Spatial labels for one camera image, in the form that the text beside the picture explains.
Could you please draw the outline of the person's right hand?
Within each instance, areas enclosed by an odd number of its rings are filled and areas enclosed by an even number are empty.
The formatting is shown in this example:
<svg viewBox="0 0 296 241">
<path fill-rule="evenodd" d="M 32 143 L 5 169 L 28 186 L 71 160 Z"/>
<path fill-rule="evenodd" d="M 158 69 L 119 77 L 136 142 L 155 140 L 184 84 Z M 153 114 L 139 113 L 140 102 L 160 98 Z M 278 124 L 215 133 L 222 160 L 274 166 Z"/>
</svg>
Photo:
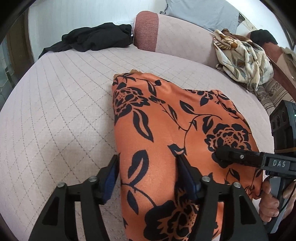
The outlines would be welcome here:
<svg viewBox="0 0 296 241">
<path fill-rule="evenodd" d="M 290 201 L 287 204 L 287 209 L 283 215 L 283 219 L 285 219 L 293 210 L 295 203 L 294 187 L 295 181 L 283 192 L 283 198 L 287 199 L 290 197 Z M 271 194 L 271 185 L 269 180 L 266 178 L 262 183 L 261 200 L 259 203 L 259 216 L 261 220 L 263 222 L 270 222 L 273 217 L 277 217 L 280 212 L 278 209 L 279 204 L 280 201 Z"/>
</svg>

